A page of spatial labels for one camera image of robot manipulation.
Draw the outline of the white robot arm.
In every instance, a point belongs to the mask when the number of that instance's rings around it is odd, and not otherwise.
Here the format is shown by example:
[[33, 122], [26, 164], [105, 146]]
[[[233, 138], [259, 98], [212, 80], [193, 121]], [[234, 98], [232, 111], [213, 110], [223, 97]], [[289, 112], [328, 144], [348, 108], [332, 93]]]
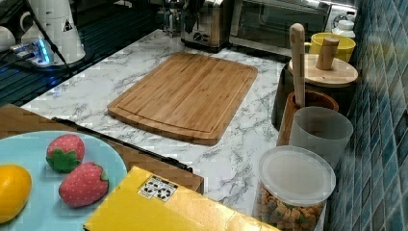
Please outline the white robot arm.
[[86, 57], [69, 0], [1, 0], [1, 51], [38, 67], [71, 67]]

